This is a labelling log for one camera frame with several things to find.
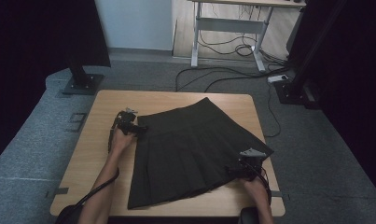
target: wooden table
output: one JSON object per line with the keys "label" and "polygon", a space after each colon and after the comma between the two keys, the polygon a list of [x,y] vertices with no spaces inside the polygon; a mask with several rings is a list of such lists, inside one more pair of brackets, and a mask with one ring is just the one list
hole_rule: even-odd
{"label": "wooden table", "polygon": [[[50,208],[51,214],[58,216],[65,206],[77,203],[91,190],[92,184],[106,160],[109,130],[120,110],[129,107],[138,111],[138,116],[150,115],[192,105],[204,97],[208,97],[238,124],[264,141],[255,105],[249,95],[159,91],[99,91],[60,185],[60,189],[68,189],[68,192],[56,195]],[[120,176],[116,180],[116,190],[110,216],[237,217],[242,208],[252,205],[241,184],[235,180],[195,198],[128,210],[127,201],[132,182],[135,147],[136,144],[133,142],[130,148],[124,152],[119,163]],[[270,158],[264,161],[263,166],[267,170],[271,189],[278,191],[278,184]],[[272,213],[275,217],[282,216],[285,213],[282,198],[272,198]]]}
{"label": "wooden table", "polygon": [[[266,69],[263,65],[262,56],[260,51],[261,44],[266,34],[267,27],[269,26],[270,17],[274,7],[305,7],[304,0],[300,3],[295,3],[293,0],[189,0],[197,2],[196,20],[194,23],[194,41],[191,51],[191,66],[197,67],[199,60],[199,31],[218,31],[218,32],[233,32],[244,34],[258,34],[258,40],[255,46],[252,46],[255,62],[257,63],[259,72],[265,72]],[[220,18],[204,18],[202,17],[202,4],[215,3],[215,4],[230,4],[230,5],[246,5],[246,6],[259,6],[269,7],[267,17],[264,21],[242,21],[242,20],[226,20]]]}

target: pleated skirt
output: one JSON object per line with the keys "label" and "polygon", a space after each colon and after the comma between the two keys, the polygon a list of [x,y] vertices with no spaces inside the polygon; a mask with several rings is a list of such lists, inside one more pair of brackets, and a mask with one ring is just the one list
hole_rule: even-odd
{"label": "pleated skirt", "polygon": [[128,208],[194,197],[233,178],[240,152],[272,150],[208,98],[194,105],[138,117],[148,131],[138,137]]}

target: gray carpet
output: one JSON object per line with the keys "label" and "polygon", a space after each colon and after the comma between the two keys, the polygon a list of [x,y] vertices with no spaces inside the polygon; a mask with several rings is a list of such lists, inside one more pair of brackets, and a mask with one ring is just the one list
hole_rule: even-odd
{"label": "gray carpet", "polygon": [[[174,91],[176,74],[186,68],[189,64],[112,61],[112,68],[85,69],[105,74],[100,86],[103,90]],[[178,85],[205,73],[187,72],[180,76]],[[201,92],[217,78],[236,76],[209,75],[181,91]],[[41,101],[0,157],[0,223],[55,220],[49,213],[54,190],[94,101],[94,96],[60,94],[69,78],[67,70],[47,78]],[[209,92],[250,94],[264,134],[278,132],[268,108],[265,78],[220,82]],[[326,116],[320,110],[281,105],[274,88],[270,93],[270,107],[281,133],[266,141],[275,151],[272,162],[286,210],[276,223],[376,223],[376,188]]]}

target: power strip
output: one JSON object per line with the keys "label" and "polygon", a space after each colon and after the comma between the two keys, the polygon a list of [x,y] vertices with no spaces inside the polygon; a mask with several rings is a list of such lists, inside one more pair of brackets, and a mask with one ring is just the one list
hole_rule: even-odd
{"label": "power strip", "polygon": [[267,81],[269,83],[273,83],[273,82],[277,82],[277,81],[287,81],[288,79],[289,79],[289,77],[287,77],[286,75],[281,75],[281,76],[275,76],[275,77],[268,77]]}

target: desk foot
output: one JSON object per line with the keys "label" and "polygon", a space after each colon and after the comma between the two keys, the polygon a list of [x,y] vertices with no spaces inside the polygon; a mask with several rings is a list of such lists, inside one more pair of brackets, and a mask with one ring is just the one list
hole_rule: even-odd
{"label": "desk foot", "polygon": [[260,73],[265,73],[266,68],[263,65],[261,53],[255,53],[255,46],[252,46],[252,54],[254,55],[255,62],[257,62],[258,70]]}
{"label": "desk foot", "polygon": [[199,46],[196,48],[192,48],[191,50],[191,67],[197,68],[198,66],[198,60],[199,60]]}

